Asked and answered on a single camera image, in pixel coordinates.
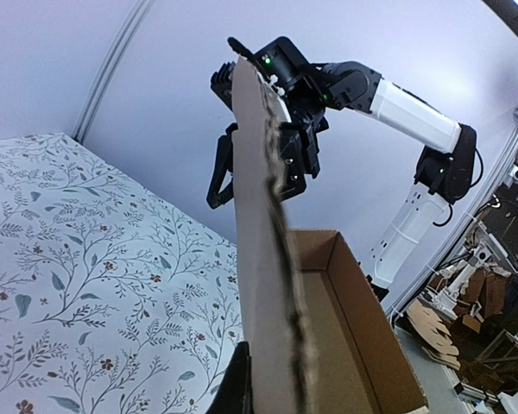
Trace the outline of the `right aluminium frame post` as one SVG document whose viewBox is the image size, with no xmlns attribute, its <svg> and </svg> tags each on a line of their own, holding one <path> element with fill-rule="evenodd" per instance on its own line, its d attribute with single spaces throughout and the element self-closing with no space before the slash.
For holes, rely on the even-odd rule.
<svg viewBox="0 0 518 414">
<path fill-rule="evenodd" d="M 115 72 L 138 29 L 154 5 L 154 0 L 136 1 L 121 28 L 117 31 L 92 82 L 85 103 L 74 125 L 72 138 L 79 144 L 83 145 L 85 143 Z"/>
</svg>

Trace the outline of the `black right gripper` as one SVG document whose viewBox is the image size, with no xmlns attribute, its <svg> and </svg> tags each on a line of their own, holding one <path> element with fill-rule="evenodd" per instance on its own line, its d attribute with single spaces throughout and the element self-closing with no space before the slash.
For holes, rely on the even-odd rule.
<svg viewBox="0 0 518 414">
<path fill-rule="evenodd" d="M 316 179 L 320 172 L 318 133 L 328 129 L 325 106 L 297 105 L 290 109 L 290 122 L 281 124 L 280 150 L 286 175 L 281 199 L 287 200 L 303 193 L 306 176 Z M 212 180 L 206 202 L 212 209 L 230 202 L 233 197 L 233 180 L 221 188 L 227 174 L 233 174 L 232 133 L 237 124 L 232 123 L 218 138 Z"/>
</svg>

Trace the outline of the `floral patterned table mat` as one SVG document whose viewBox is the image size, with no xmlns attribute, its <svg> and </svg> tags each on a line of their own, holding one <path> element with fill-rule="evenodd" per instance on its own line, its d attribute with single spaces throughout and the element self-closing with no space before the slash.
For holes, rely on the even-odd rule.
<svg viewBox="0 0 518 414">
<path fill-rule="evenodd" d="M 235 246 L 64 134 L 0 140 L 0 413 L 204 413 Z"/>
</svg>

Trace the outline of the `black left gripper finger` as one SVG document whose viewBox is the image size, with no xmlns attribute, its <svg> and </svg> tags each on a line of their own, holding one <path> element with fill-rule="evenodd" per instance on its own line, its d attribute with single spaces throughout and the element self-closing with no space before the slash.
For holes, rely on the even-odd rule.
<svg viewBox="0 0 518 414">
<path fill-rule="evenodd" d="M 252 414 L 250 345 L 239 342 L 206 414 Z"/>
</svg>

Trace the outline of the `cardboard pile in background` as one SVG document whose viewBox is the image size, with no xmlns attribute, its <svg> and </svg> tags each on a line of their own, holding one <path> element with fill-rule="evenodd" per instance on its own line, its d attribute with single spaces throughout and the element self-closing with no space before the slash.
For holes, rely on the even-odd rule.
<svg viewBox="0 0 518 414">
<path fill-rule="evenodd" d="M 408 306 L 404 323 L 429 359 L 454 371 L 460 370 L 459 350 L 435 310 L 416 299 Z"/>
</svg>

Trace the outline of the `brown cardboard box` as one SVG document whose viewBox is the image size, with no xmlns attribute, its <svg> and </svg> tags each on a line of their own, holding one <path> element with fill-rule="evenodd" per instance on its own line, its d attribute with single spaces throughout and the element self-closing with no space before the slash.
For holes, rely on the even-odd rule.
<svg viewBox="0 0 518 414">
<path fill-rule="evenodd" d="M 343 236 L 290 229 L 281 100 L 246 60 L 232 108 L 237 277 L 257 413 L 425 413 L 414 370 Z"/>
</svg>

